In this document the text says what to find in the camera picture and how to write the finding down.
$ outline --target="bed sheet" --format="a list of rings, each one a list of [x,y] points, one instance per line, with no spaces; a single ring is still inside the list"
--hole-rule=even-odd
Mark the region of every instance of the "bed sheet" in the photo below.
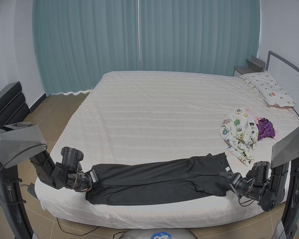
[[[51,152],[61,162],[64,146],[84,153],[83,171],[95,164],[140,164],[225,152],[233,172],[251,168],[227,150],[219,134],[223,118],[237,107],[269,119],[279,138],[299,121],[291,108],[265,103],[240,77],[197,73],[119,71],[103,76],[71,117]],[[256,161],[271,160],[275,140],[258,142]],[[255,203],[241,207],[231,191],[226,197],[147,206],[92,205],[84,193],[35,185],[43,209],[55,217],[112,228],[188,228],[231,223],[262,212]]]

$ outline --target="white wall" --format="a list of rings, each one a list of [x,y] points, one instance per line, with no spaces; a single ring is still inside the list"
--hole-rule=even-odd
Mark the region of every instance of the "white wall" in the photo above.
[[[257,57],[267,62],[273,51],[299,67],[299,0],[260,0],[260,8]]]
[[[33,0],[0,0],[0,90],[20,81],[28,107],[45,92],[32,34]]]

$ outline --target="patterned pillow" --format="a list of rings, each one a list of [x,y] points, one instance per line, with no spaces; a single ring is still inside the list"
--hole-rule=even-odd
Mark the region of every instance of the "patterned pillow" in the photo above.
[[[248,73],[240,77],[253,85],[269,105],[279,107],[295,106],[296,102],[267,71]]]

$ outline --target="pants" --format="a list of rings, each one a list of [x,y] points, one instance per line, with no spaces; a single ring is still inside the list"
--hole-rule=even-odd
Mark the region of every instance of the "pants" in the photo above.
[[[91,204],[153,205],[226,196],[231,171],[225,153],[139,165],[94,165],[99,182],[86,193]]]

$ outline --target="nightstand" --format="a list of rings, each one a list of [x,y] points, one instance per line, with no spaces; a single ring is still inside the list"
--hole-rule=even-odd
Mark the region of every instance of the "nightstand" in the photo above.
[[[254,56],[251,56],[250,60],[246,59],[246,63],[248,67],[238,66],[238,65],[235,66],[234,76],[240,76],[247,73],[264,71],[265,63]]]

